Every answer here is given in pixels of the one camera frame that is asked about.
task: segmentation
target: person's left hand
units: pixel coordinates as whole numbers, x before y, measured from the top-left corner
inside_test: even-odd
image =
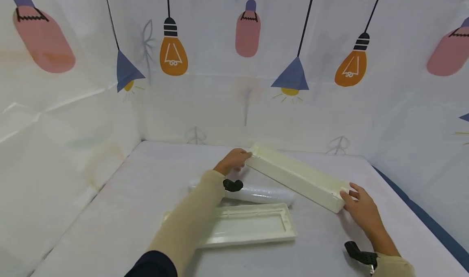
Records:
[[[231,169],[240,171],[244,167],[244,162],[252,156],[251,152],[247,152],[241,148],[231,150],[213,170],[223,175],[228,175]]]

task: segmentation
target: beige sleeve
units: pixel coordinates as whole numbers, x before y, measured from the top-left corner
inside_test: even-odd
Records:
[[[414,267],[401,257],[378,255],[378,266],[373,277],[415,277]]]
[[[215,170],[206,171],[194,188],[163,222],[148,250],[157,250],[169,257],[182,276],[194,255],[203,231],[213,217],[214,209],[225,196],[225,176]]]

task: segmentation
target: black wrist strap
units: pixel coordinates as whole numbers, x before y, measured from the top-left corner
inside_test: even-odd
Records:
[[[234,193],[235,191],[240,191],[241,188],[243,188],[243,182],[240,180],[233,182],[227,178],[223,181],[223,187],[225,187],[225,190]]]
[[[362,252],[355,241],[348,241],[345,243],[345,249],[347,250],[348,255],[352,258],[355,259],[362,264],[365,265],[370,265],[371,266],[371,271],[374,273],[374,270],[378,267],[378,262],[377,258],[378,255],[376,253],[370,253],[370,252]]]

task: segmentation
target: hand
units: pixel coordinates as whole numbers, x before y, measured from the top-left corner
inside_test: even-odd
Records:
[[[378,208],[370,195],[363,187],[355,183],[350,183],[350,185],[356,191],[350,190],[348,194],[345,191],[340,191],[340,196],[345,201],[344,208],[350,213],[353,220],[368,238],[371,234],[386,231],[379,216]]]
[[[375,252],[400,257],[401,255],[391,236],[389,236],[384,228],[383,221],[379,216],[378,208],[373,199],[363,187],[355,183],[351,183],[351,187],[356,191],[351,190],[348,194],[345,191],[340,191],[340,196],[345,200],[345,209],[365,232]]]
[[[231,150],[213,170],[220,172],[223,175],[228,175],[231,169],[240,171],[244,167],[244,162],[252,156],[251,152],[247,152],[241,148]]]

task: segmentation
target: dark navy sleeve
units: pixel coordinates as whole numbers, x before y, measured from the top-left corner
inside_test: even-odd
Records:
[[[162,252],[146,252],[125,277],[177,277],[173,262]]]

